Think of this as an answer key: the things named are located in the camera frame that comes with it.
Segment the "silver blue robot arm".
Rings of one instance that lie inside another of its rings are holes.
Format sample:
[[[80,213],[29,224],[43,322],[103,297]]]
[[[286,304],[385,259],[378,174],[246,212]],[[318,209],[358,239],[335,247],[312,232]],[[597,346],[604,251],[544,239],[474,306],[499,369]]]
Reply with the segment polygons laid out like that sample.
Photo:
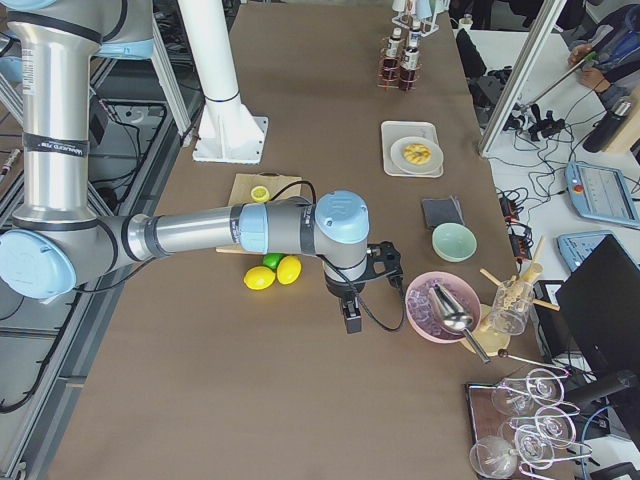
[[[150,57],[150,2],[9,1],[6,9],[22,48],[25,193],[1,238],[5,283],[23,296],[48,299],[136,262],[238,244],[252,253],[322,259],[347,331],[360,330],[369,218],[355,193],[156,217],[98,216],[89,209],[90,60]]]

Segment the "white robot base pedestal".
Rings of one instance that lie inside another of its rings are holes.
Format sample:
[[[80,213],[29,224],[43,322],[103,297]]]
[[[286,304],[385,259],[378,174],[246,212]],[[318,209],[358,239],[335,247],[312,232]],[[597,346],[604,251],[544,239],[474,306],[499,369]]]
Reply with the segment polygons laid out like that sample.
[[[241,100],[222,3],[186,0],[179,8],[205,97],[193,159],[256,165],[268,119]]]

